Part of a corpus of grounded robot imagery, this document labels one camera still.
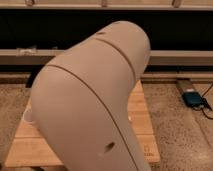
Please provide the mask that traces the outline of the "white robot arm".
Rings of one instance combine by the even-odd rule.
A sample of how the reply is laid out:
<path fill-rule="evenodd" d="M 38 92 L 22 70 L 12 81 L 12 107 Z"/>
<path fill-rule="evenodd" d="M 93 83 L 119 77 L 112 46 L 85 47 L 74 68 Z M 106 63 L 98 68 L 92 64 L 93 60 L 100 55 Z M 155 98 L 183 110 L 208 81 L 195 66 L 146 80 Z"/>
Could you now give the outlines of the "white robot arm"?
<path fill-rule="evenodd" d="M 32 112 L 68 171 L 151 171 L 127 111 L 149 57 L 144 30 L 117 21 L 39 72 L 31 89 Z"/>

